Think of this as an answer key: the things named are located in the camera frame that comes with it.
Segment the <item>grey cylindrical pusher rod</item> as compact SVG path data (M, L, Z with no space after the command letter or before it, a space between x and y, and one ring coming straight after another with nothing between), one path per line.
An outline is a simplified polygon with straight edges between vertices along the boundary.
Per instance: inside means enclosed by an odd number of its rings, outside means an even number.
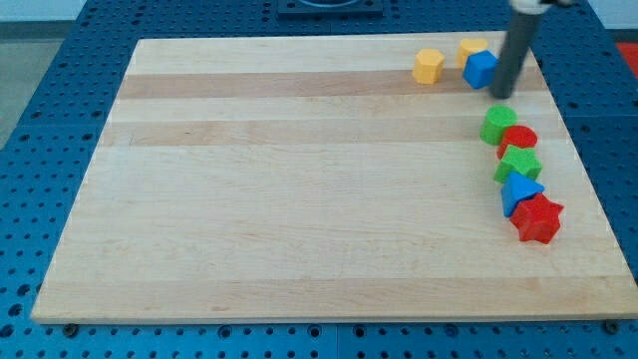
M502 43L489 93L496 99L511 97L541 16L514 10Z

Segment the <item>white tool holder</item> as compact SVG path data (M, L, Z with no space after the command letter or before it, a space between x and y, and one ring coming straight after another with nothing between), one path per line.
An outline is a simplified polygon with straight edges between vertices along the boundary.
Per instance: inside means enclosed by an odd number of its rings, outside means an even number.
M551 6L570 7L573 5L573 0L509 0L509 5L517 13L542 15Z

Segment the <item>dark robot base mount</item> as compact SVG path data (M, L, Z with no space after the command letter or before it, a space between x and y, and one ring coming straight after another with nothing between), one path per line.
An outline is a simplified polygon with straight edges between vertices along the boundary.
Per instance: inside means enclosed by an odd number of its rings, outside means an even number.
M382 15L383 0L276 0L279 17Z

